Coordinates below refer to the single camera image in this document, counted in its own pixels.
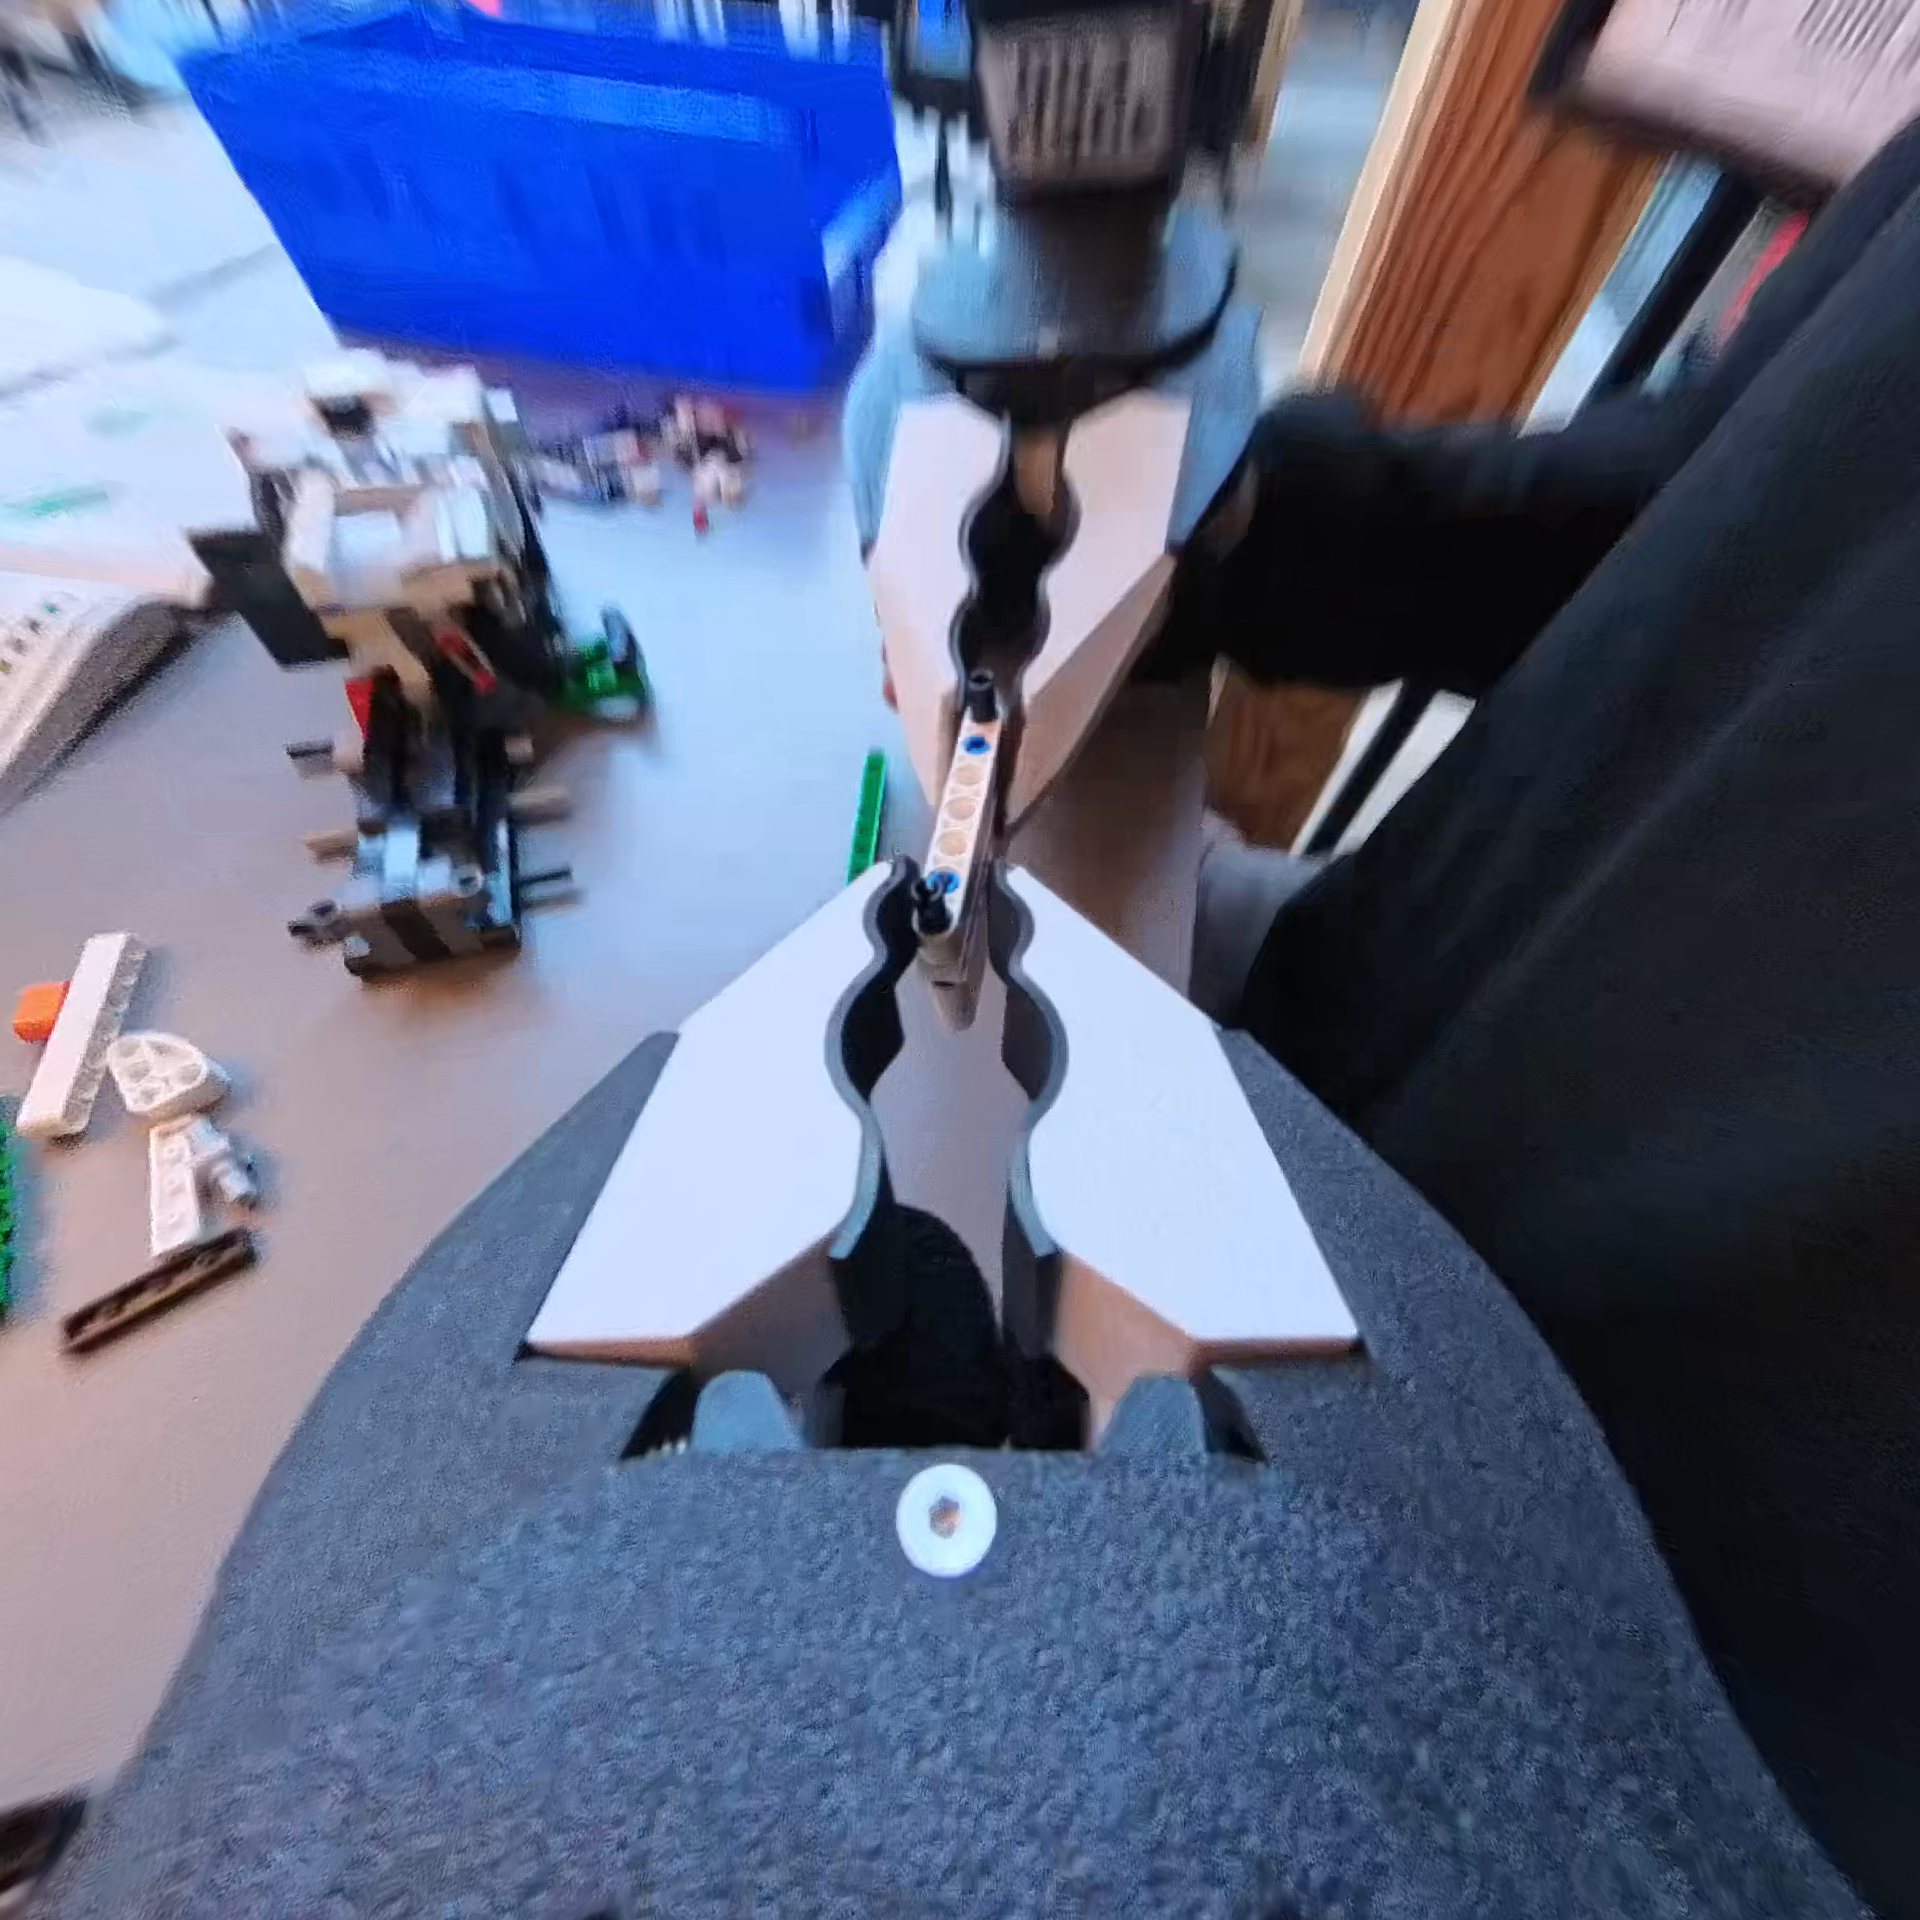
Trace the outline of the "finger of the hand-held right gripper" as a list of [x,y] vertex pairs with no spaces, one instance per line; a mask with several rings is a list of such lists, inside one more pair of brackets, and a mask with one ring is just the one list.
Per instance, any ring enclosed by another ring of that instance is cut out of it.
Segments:
[[882,660],[915,772],[945,786],[967,682],[1001,695],[1037,647],[1037,516],[1012,427],[965,398],[908,403],[871,545]]
[[1068,538],[1041,577],[1041,647],[1017,689],[1004,824],[1021,828],[1081,752],[1169,596],[1191,403],[1128,393],[1064,438]]

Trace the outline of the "person's black-clad torso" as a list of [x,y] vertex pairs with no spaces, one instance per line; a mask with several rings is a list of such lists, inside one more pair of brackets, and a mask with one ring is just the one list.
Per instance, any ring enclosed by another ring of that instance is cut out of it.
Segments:
[[1660,491],[1239,1008],[1548,1337],[1879,1916],[1916,1916],[1916,178],[1908,126],[1651,395]]

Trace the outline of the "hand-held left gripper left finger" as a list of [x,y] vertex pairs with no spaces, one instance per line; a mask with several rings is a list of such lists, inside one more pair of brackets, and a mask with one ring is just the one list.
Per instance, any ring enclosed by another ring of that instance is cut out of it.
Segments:
[[906,1318],[873,1092],[920,953],[912,860],[853,881],[690,1015],[527,1330],[564,1360],[828,1374]]

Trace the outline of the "open lego instruction booklet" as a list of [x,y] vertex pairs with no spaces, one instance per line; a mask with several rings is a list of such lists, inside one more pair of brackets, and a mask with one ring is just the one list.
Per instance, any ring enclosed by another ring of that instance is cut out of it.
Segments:
[[3,575],[3,811],[188,633],[169,599],[123,586]]

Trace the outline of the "pile of small lego parts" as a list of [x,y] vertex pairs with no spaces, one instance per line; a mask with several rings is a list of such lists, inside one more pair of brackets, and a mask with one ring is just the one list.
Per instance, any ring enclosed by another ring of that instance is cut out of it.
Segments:
[[666,505],[684,482],[690,523],[709,532],[715,513],[739,510],[755,473],[755,444],[744,417],[709,398],[672,393],[656,407],[621,404],[568,435],[535,442],[521,459],[521,488],[535,505]]

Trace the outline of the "blue plastic bin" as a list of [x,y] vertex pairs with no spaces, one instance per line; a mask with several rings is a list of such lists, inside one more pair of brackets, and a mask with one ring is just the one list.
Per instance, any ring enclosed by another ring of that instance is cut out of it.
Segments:
[[873,336],[887,68],[780,6],[288,6],[178,58],[340,334],[746,393]]

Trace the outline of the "lego vehicle model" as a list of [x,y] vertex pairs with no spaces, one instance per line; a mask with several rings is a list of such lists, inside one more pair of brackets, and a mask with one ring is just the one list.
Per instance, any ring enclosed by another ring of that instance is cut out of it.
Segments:
[[655,707],[621,611],[568,622],[514,398],[468,366],[347,351],[225,442],[247,516],[183,532],[208,601],[283,671],[338,666],[351,712],[287,750],[352,801],[309,842],[343,878],[290,938],[363,983],[514,953],[530,898],[572,884],[521,863],[524,828],[568,810],[538,783],[546,731]]

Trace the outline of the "black lego beam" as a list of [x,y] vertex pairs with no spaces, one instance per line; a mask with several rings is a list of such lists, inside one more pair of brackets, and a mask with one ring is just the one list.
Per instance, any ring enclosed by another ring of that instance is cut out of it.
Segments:
[[172,1256],[157,1257],[133,1281],[74,1310],[59,1328],[63,1356],[91,1353],[208,1290],[245,1273],[256,1262],[251,1227],[229,1227]]

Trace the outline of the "wooden post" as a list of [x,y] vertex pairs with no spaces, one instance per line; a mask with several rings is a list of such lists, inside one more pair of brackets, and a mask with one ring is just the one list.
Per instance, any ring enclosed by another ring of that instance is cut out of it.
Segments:
[[1535,96],[1565,6],[1408,6],[1298,30],[1236,225],[1264,393],[1385,422],[1520,422],[1639,223],[1660,166]]

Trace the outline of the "white lego piece grey pin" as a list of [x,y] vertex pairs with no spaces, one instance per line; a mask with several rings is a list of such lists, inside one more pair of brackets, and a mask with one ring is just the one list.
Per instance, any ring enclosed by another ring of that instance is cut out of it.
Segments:
[[207,1114],[165,1121],[148,1131],[152,1260],[203,1243],[218,1210],[251,1210],[259,1179],[251,1156]]

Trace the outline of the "person's grey-trousered leg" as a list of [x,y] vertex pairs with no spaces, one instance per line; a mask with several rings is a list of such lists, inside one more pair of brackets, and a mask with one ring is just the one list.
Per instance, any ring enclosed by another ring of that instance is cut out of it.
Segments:
[[1217,819],[1204,826],[1193,881],[1189,998],[1213,1025],[1233,1030],[1274,922],[1317,876],[1320,863],[1249,843]]

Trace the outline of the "white lego beam with pins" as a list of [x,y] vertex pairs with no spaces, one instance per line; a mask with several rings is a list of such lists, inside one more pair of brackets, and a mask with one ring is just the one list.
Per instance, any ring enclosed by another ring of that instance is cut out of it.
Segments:
[[989,870],[1001,838],[1005,710],[989,671],[967,673],[949,772],[936,807],[927,864],[912,890],[920,971],[939,1020],[955,1033],[977,1017],[985,953]]

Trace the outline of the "white instruction sheet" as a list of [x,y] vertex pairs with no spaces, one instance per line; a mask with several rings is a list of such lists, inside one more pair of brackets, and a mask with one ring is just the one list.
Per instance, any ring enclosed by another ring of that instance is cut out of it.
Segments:
[[5,257],[5,575],[208,599],[193,538],[255,530],[255,499],[169,344],[144,302]]

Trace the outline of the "long white lego beam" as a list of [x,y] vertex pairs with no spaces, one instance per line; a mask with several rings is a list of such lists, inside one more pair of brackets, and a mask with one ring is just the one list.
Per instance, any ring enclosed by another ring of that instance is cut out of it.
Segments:
[[127,930],[85,942],[52,1036],[16,1106],[19,1137],[57,1140],[87,1131],[107,1076],[107,1048],[121,1033],[147,956],[144,942]]

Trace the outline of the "white rounded lego piece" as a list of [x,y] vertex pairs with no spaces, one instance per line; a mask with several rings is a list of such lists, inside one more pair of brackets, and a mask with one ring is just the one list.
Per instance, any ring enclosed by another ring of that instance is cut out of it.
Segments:
[[210,1114],[232,1088],[202,1048],[165,1032],[123,1032],[103,1059],[127,1114],[141,1124]]

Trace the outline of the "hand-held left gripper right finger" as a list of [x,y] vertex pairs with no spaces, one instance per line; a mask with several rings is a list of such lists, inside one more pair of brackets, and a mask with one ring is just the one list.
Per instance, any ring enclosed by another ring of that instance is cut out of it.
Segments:
[[1000,1057],[1024,1095],[1001,1324],[1027,1432],[1101,1441],[1147,1382],[1345,1360],[1360,1324],[1225,1042],[1189,999],[1027,870],[996,870]]

